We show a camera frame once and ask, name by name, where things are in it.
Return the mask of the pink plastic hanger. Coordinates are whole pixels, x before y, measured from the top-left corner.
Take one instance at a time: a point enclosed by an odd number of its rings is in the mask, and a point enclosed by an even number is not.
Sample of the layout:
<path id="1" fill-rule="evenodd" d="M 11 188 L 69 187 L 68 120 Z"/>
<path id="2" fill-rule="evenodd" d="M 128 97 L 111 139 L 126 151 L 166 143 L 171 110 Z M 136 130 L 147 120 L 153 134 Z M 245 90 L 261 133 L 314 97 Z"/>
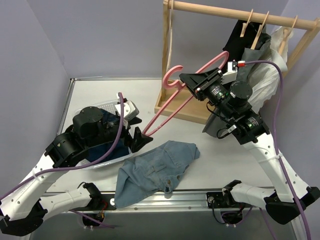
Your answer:
<path id="1" fill-rule="evenodd" d="M 173 118 L 200 124 L 205 122 L 208 114 L 204 113 L 204 104 L 196 103 L 193 95 L 180 80 L 170 79 L 174 73 L 182 69 L 182 65 L 176 65 L 165 73 L 154 107 L 155 115 L 142 131 L 144 135 L 155 134 Z"/>

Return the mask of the light blue denim jacket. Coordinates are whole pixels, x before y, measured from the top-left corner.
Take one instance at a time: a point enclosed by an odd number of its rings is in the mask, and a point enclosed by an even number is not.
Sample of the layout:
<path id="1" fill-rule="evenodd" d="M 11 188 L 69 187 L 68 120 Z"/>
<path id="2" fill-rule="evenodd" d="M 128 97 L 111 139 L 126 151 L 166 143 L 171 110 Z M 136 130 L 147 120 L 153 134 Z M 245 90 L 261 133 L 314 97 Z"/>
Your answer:
<path id="1" fill-rule="evenodd" d="M 137 204 L 158 191 L 171 194 L 199 157 L 196 144 L 169 140 L 126 160 L 117 174 L 115 207 Z"/>

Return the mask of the beige plastic hanger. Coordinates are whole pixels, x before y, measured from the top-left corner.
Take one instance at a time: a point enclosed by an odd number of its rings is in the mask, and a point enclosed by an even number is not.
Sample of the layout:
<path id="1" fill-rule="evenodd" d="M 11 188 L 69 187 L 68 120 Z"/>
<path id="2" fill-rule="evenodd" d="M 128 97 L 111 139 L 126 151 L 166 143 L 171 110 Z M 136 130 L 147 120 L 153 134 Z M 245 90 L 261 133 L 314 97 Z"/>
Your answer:
<path id="1" fill-rule="evenodd" d="M 168 5 L 170 6 L 169 10 L 169 41 L 168 41 L 168 52 L 167 52 L 167 63 L 165 68 L 165 73 L 168 72 L 171 65 L 171 59 L 172 59 L 172 45 L 173 45 L 173 11 L 174 11 L 174 0 L 170 0 Z"/>

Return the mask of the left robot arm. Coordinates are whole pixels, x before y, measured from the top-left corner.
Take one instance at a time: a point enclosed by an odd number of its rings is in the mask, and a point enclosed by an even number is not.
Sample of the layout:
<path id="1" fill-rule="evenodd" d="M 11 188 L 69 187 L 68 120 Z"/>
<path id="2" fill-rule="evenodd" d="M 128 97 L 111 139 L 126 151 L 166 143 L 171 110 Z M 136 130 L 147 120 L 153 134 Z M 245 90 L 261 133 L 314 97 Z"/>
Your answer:
<path id="1" fill-rule="evenodd" d="M 41 224 L 62 212 L 85 208 L 95 210 L 102 206 L 103 196 L 94 183 L 82 183 L 77 189 L 59 195 L 43 194 L 61 176 L 69 172 L 96 147 L 111 144 L 111 153 L 118 142 L 135 153 L 153 138 L 144 135 L 139 127 L 130 135 L 130 125 L 125 125 L 117 114 L 101 108 L 83 108 L 72 119 L 64 133 L 57 135 L 22 185 L 0 199 L 0 230 L 3 234 L 26 236 Z"/>

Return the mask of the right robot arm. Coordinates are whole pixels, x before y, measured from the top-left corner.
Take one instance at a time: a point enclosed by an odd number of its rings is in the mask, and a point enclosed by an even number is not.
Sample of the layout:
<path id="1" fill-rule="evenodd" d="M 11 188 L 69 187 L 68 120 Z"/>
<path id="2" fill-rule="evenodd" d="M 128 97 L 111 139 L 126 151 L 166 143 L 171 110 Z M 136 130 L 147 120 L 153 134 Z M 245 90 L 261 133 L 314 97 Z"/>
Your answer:
<path id="1" fill-rule="evenodd" d="M 252 110 L 248 99 L 253 90 L 248 83 L 234 81 L 226 89 L 218 68 L 204 73 L 181 73 L 179 78 L 197 100 L 207 101 L 218 109 L 217 114 L 225 127 L 219 129 L 216 136 L 222 138 L 224 132 L 232 134 L 252 154 L 273 184 L 273 189 L 265 189 L 234 180 L 222 190 L 225 205 L 245 203 L 259 207 L 277 223 L 285 225 L 300 215 L 299 205 L 306 209 L 319 199 L 320 190 L 310 187 L 296 174 L 277 150 L 268 126 Z"/>

